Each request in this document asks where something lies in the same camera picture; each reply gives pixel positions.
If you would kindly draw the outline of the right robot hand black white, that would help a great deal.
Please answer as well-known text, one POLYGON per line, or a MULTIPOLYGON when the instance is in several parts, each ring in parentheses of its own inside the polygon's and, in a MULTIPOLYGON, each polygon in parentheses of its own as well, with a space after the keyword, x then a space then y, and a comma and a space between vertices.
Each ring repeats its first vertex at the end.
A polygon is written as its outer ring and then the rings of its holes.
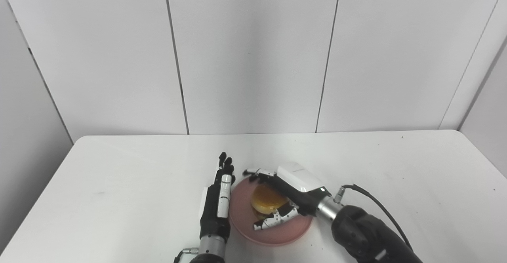
POLYGON ((243 175, 250 181, 267 184, 288 198, 288 203, 255 222, 252 225, 255 231, 271 229, 299 215, 324 216, 333 221, 340 210, 321 180, 298 163, 282 164, 273 172, 249 168, 243 171, 243 175))

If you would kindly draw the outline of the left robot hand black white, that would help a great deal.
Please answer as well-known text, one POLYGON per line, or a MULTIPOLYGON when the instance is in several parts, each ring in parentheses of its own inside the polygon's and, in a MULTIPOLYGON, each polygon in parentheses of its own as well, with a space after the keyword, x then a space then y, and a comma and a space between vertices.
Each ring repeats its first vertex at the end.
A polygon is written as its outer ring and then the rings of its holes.
POLYGON ((218 236, 225 242, 230 236, 229 204, 232 185, 236 180, 233 175, 232 158, 222 152, 218 158, 218 169, 213 183, 208 187, 204 209, 200 219, 199 238, 218 236))

